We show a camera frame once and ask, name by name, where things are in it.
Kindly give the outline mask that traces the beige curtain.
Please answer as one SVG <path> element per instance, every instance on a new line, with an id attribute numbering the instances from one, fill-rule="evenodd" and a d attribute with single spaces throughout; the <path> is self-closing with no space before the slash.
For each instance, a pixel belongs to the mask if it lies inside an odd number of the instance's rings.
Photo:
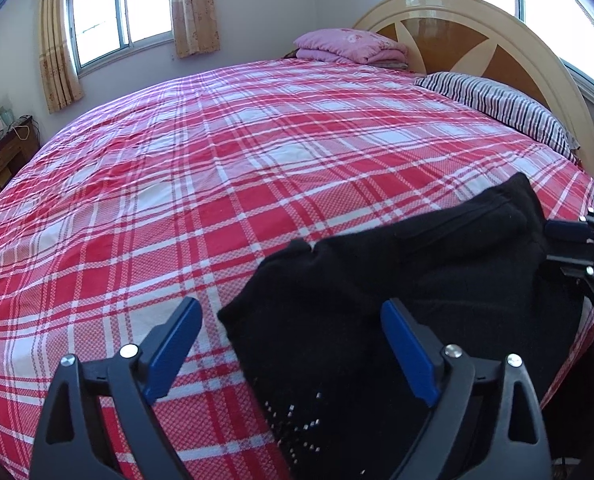
<path id="1" fill-rule="evenodd" d="M 170 14 L 178 58 L 220 50 L 215 0 L 170 0 Z"/>
<path id="2" fill-rule="evenodd" d="M 39 74 L 50 114 L 82 99 L 70 44 L 66 0 L 39 0 Z"/>

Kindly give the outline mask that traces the red plaid bed sheet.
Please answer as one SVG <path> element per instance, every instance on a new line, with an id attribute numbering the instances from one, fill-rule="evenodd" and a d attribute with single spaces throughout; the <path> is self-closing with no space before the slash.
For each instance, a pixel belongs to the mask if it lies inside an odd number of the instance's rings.
<path id="1" fill-rule="evenodd" d="M 548 146 L 399 70 L 274 60 L 169 80 L 77 118 L 0 194 L 0 463 L 28 476 L 62 356 L 103 359 L 180 300 L 204 325 L 156 414 L 198 479 L 285 479 L 218 310 L 296 237 L 374 228 L 525 174 L 594 207 Z"/>

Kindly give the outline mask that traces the window with metal frame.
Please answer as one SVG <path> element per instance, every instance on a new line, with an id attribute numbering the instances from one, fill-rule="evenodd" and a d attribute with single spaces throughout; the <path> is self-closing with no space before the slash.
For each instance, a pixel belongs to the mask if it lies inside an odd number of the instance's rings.
<path id="1" fill-rule="evenodd" d="M 170 0 L 66 0 L 80 75 L 172 38 Z"/>

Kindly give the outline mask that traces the brown wooden desk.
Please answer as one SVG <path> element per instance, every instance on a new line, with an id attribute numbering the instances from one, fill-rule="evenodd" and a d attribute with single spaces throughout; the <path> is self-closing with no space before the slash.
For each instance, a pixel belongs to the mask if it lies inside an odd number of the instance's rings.
<path id="1" fill-rule="evenodd" d="M 22 116 L 0 140 L 0 193 L 40 150 L 35 119 Z"/>

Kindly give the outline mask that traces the left beige curtain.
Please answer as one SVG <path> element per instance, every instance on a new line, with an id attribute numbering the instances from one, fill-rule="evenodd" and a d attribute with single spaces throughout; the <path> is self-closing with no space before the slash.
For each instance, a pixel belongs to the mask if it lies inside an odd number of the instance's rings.
<path id="1" fill-rule="evenodd" d="M 50 114 L 82 99 L 70 44 L 66 0 L 39 0 L 39 74 Z"/>

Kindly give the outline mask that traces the right beige curtain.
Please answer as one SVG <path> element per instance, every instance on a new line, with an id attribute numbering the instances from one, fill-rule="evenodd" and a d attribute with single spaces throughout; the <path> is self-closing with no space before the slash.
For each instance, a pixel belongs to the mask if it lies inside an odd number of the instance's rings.
<path id="1" fill-rule="evenodd" d="M 170 14 L 178 58 L 220 50 L 215 0 L 170 0 Z"/>

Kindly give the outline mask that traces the black pants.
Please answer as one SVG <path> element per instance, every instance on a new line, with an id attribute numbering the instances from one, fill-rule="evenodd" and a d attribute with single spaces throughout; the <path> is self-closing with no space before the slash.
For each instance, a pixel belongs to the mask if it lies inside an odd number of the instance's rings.
<path id="1" fill-rule="evenodd" d="M 460 205 L 265 258 L 218 314 L 295 479 L 387 479 L 431 408 L 401 361 L 403 315 L 440 344 L 517 354 L 538 396 L 569 356 L 583 299 L 526 176 Z"/>

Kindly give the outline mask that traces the folded pink blanket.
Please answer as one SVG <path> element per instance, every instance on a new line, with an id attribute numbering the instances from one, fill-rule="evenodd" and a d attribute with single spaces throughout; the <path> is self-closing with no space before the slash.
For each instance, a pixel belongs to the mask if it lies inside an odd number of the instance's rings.
<path id="1" fill-rule="evenodd" d="M 294 41 L 295 58 L 335 64 L 357 64 L 407 70 L 408 48 L 375 32 L 352 28 L 325 28 L 307 32 Z"/>

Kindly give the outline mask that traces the cream and wood headboard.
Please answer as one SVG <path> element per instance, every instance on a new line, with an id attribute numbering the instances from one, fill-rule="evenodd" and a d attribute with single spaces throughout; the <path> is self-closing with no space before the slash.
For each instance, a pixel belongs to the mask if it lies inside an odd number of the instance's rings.
<path id="1" fill-rule="evenodd" d="M 524 92 L 579 142 L 582 167 L 594 178 L 589 107 L 568 68 L 518 18 L 483 0 L 383 0 L 355 28 L 404 44 L 416 74 L 468 74 Z"/>

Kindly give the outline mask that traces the striped pillow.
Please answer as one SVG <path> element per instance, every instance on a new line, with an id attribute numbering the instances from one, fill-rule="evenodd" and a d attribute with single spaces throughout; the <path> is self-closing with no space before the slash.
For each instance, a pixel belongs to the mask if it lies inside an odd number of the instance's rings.
<path id="1" fill-rule="evenodd" d="M 414 84 L 477 110 L 580 164 L 579 142 L 550 110 L 524 92 L 492 79 L 452 72 L 417 77 Z"/>

